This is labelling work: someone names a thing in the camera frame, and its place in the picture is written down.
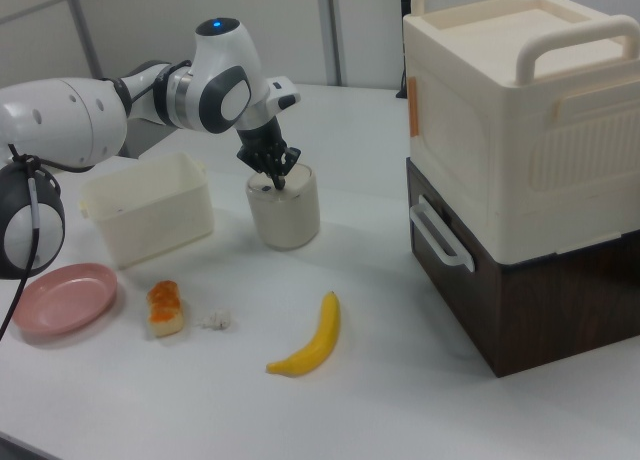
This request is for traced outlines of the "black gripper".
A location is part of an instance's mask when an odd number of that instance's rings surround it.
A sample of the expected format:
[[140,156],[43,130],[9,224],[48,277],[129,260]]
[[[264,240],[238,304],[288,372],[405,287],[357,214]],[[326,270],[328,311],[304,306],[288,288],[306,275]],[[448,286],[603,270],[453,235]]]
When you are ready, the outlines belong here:
[[253,129],[237,131],[241,141],[237,157],[247,163],[257,173],[265,174],[276,190],[283,190],[286,185],[285,176],[296,165],[301,151],[294,147],[286,147],[281,128],[276,118]]

